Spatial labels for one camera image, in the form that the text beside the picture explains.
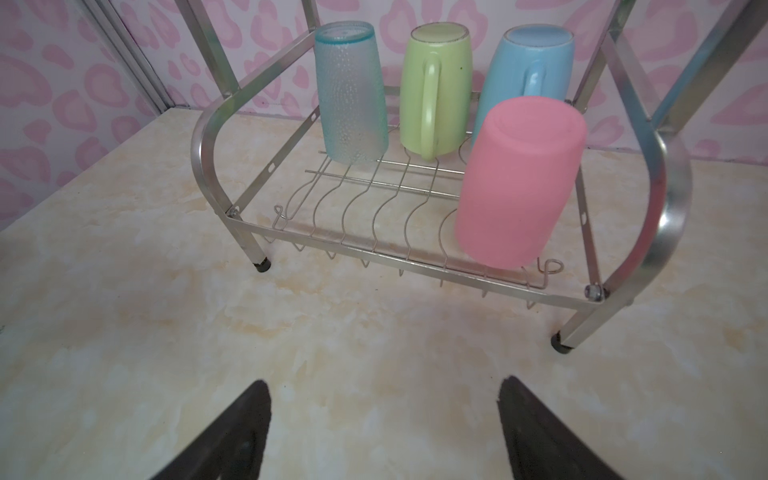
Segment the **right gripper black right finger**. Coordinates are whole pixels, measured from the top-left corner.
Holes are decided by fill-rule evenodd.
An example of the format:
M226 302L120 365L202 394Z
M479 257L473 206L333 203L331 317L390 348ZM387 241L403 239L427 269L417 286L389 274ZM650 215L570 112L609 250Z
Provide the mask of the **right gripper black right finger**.
M497 405L515 479L620 477L517 377L502 382Z

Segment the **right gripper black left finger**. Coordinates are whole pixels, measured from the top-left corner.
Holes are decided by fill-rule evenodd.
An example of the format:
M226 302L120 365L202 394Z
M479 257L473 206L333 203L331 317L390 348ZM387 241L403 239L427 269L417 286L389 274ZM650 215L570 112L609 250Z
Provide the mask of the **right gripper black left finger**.
M271 421L271 395L253 382L157 479L257 479Z

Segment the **opaque pink plastic cup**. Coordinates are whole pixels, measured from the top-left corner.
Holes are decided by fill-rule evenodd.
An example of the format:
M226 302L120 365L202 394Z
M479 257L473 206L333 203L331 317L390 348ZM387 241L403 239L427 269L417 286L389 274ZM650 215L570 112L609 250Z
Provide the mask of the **opaque pink plastic cup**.
M573 106L541 96L505 100L472 146L455 220L461 250L497 269L532 263L570 197L587 137Z

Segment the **translucent teal plastic cup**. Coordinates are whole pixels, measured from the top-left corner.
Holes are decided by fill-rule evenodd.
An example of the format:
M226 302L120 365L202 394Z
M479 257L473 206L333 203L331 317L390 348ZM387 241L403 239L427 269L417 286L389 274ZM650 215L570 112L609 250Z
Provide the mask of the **translucent teal plastic cup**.
M320 26L314 38L327 155L345 165L378 160L388 149L389 135L374 27L337 21Z

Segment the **light green ceramic mug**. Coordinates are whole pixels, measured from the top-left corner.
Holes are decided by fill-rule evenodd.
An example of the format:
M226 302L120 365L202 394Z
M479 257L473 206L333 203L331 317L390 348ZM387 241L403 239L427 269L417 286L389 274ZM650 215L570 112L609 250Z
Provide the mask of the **light green ceramic mug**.
M434 22L412 30L404 56L400 140L427 161L459 149L472 94L472 45L462 24Z

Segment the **light blue ceramic mug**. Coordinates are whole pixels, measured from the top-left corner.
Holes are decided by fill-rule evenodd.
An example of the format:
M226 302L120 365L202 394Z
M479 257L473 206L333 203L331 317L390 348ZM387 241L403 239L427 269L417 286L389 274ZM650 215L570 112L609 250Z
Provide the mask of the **light blue ceramic mug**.
M574 62L574 35L550 24L521 25L507 30L492 58L483 84L472 138L498 103L521 96L563 101Z

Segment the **steel two-tier dish rack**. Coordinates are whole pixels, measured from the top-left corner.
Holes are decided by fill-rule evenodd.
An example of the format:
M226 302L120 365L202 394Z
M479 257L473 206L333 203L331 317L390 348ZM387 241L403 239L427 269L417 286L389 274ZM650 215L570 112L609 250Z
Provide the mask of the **steel two-tier dish rack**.
M191 166L198 187L230 235L260 272L270 268L264 243L283 241L297 250L312 248L330 258L349 257L379 264L482 294L568 310L571 317L552 333L552 347L568 353L630 307L668 265L684 234L693 197L693 167L682 143L683 127L746 52L767 24L763 1L732 1L674 82L659 97L624 35L633 3L618 1L599 37L577 89L584 109L600 76L609 73L640 144L619 174L629 183L621 193L591 161L574 181L570 203L580 217L589 281L582 296L565 291L562 261L499 270L459 253L447 230L458 207L462 168L390 161L390 174L354 177L331 171L328 162L278 206L270 224L242 214L277 169L322 117L313 110L237 198L231 199L215 167L215 145L223 126L269 83L315 45L320 20L312 1L302 5L308 30L263 66L238 79L204 5L181 1L178 9L211 70L220 95L199 117L191 139Z

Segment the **aluminium corner frame post left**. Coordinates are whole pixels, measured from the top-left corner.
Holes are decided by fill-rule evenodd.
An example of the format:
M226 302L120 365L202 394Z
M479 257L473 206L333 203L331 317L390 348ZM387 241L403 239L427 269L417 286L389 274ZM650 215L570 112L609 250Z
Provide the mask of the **aluminium corner frame post left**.
M75 5L106 43L151 109L162 114L175 106L164 84L110 1L76 0Z

